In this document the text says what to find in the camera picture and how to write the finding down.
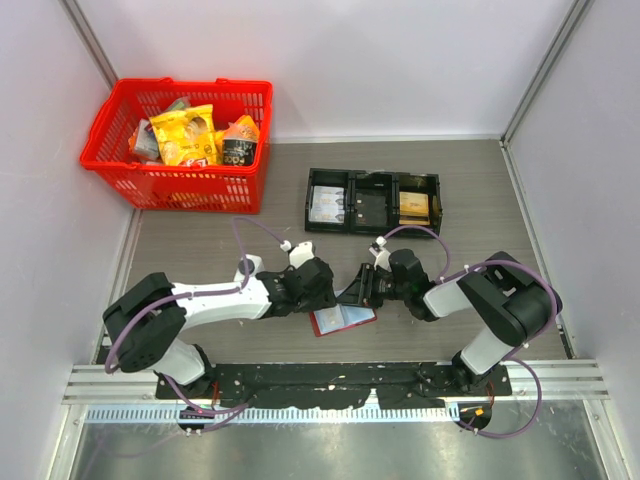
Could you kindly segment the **silver VIP card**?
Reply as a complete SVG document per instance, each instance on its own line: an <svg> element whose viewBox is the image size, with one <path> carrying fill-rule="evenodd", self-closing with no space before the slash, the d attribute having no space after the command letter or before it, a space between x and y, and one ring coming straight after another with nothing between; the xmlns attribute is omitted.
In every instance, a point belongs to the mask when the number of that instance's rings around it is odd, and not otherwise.
<svg viewBox="0 0 640 480"><path fill-rule="evenodd" d="M342 306L324 309L314 313L315 325L319 336L324 336L351 326L348 310Z"/></svg>

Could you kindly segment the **red leather card holder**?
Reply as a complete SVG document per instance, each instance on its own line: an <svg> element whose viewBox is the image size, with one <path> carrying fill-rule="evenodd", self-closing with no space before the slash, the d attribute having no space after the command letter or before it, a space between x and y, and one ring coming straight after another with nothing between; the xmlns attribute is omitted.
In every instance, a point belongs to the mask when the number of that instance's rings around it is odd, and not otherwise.
<svg viewBox="0 0 640 480"><path fill-rule="evenodd" d="M377 319L374 309L342 304L311 312L309 316L316 337L355 328Z"/></svg>

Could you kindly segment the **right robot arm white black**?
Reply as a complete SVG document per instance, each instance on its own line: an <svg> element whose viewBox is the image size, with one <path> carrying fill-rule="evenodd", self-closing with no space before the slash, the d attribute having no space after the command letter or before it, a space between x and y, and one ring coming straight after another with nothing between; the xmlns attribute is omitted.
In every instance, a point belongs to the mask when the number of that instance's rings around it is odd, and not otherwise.
<svg viewBox="0 0 640 480"><path fill-rule="evenodd" d="M561 312L559 294L535 271L499 251L444 280L431 280L410 249L375 251L354 280L337 295L348 306L380 308L401 301L411 315L433 322L473 310L484 322L475 338L452 358L444 389L472 395L483 388L501 361L541 334Z"/></svg>

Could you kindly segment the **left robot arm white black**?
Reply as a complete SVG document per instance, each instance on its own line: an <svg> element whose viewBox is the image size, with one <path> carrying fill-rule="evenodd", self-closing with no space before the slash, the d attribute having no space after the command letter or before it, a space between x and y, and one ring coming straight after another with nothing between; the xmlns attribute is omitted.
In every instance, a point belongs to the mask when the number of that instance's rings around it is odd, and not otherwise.
<svg viewBox="0 0 640 480"><path fill-rule="evenodd" d="M172 283L163 272L139 281L103 313L112 345L105 371L146 369L170 377L190 397L213 387L211 364L179 335L197 326L227 320L262 320L311 313L336 305L333 272L312 257L300 265L270 272L261 257L249 255L227 283Z"/></svg>

